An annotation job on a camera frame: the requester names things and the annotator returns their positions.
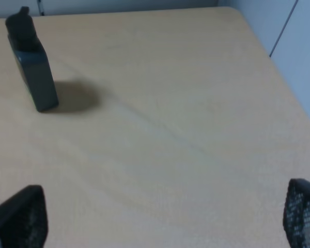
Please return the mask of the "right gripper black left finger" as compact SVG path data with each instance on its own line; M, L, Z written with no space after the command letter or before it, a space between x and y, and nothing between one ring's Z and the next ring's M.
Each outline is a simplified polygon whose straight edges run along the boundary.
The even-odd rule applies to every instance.
M44 247L48 216L42 186L28 185L0 204L0 247Z

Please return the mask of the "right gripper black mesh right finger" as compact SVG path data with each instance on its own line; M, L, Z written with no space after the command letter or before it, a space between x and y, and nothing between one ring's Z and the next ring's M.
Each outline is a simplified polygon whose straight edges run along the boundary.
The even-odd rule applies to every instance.
M283 213L290 247L310 247L310 182L290 179Z

